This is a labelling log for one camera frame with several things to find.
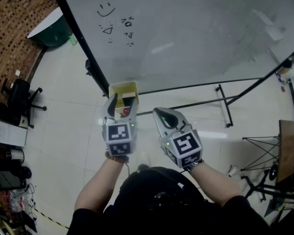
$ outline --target office chair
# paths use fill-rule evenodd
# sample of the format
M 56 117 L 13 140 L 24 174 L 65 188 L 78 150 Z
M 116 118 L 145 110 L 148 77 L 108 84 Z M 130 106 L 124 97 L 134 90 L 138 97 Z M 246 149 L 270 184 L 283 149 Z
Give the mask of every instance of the office chair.
M 17 79 L 12 89 L 9 90 L 6 87 L 7 81 L 8 79 L 6 78 L 5 81 L 3 82 L 1 94 L 3 94 L 3 92 L 6 92 L 9 95 L 9 99 L 7 103 L 9 109 L 19 119 L 21 119 L 21 115 L 26 116 L 28 125 L 33 129 L 34 125 L 30 124 L 30 108 L 33 107 L 33 108 L 42 109 L 44 111 L 47 110 L 46 106 L 41 107 L 41 106 L 32 104 L 37 93 L 43 92 L 43 89 L 38 88 L 35 91 L 35 93 L 30 97 L 30 93 L 29 93 L 30 84 L 28 82 L 21 79 Z

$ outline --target whiteboard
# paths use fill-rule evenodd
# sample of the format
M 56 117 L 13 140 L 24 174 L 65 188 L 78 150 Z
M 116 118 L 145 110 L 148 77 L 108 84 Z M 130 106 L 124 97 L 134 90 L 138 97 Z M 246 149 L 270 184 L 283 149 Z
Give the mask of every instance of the whiteboard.
M 294 51 L 294 0 L 66 1 L 108 83 L 140 93 L 263 77 Z

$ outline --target green trash bin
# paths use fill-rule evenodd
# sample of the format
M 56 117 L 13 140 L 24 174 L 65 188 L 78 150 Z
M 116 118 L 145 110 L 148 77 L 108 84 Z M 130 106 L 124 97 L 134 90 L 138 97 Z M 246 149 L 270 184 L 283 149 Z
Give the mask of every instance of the green trash bin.
M 58 7 L 37 25 L 27 38 L 47 47 L 58 47 L 71 35 L 72 30 Z

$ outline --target black shirt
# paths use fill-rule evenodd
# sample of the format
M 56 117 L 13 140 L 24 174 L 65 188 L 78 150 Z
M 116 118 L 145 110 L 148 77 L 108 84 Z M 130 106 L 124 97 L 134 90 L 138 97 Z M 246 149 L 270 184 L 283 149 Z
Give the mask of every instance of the black shirt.
M 242 196 L 223 208 L 205 201 L 181 173 L 162 167 L 131 174 L 113 206 L 99 215 L 88 209 L 73 214 L 68 235 L 107 231 L 128 233 L 267 232 L 269 227 Z

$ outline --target wristwatch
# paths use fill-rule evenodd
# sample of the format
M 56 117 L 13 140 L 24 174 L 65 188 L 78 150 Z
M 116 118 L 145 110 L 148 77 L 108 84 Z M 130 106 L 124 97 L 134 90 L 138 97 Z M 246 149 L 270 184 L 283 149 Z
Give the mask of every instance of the wristwatch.
M 188 172 L 191 172 L 191 170 L 193 170 L 197 165 L 199 165 L 202 162 L 204 162 L 204 160 L 200 159 L 199 161 L 196 161 L 194 163 L 189 164 L 188 166 L 184 167 L 183 169 Z

